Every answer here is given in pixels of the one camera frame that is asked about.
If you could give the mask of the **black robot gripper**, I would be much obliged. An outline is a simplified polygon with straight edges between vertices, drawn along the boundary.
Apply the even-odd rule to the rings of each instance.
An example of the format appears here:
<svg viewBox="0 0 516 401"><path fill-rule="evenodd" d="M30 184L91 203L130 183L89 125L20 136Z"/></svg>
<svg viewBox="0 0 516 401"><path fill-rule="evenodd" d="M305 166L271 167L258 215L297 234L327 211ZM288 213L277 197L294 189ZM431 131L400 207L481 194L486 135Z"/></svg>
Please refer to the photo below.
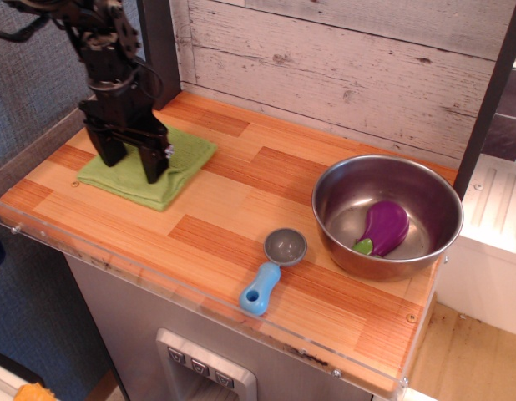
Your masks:
<svg viewBox="0 0 516 401"><path fill-rule="evenodd" d="M102 161L113 167L126 155L126 145L139 149L149 184L169 168L174 147L168 130L154 117L154 102L163 84L152 70L134 70L125 79L88 79L95 99L80 103L89 138Z"/></svg>

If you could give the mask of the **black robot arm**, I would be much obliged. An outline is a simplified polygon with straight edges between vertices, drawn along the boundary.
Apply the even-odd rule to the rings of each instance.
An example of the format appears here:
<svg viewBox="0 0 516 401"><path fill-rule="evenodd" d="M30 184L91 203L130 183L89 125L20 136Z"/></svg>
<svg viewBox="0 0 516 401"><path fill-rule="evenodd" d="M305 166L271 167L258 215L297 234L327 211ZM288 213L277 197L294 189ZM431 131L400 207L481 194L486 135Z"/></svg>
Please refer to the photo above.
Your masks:
<svg viewBox="0 0 516 401"><path fill-rule="evenodd" d="M131 145L139 152L146 179L158 181L174 153L167 128L154 117L163 82L137 52L138 32L120 1L9 1L20 13L35 16L15 33L0 31L11 43L28 41L48 21L68 35L88 75L94 99L80 102L94 148L109 167L118 164Z"/></svg>

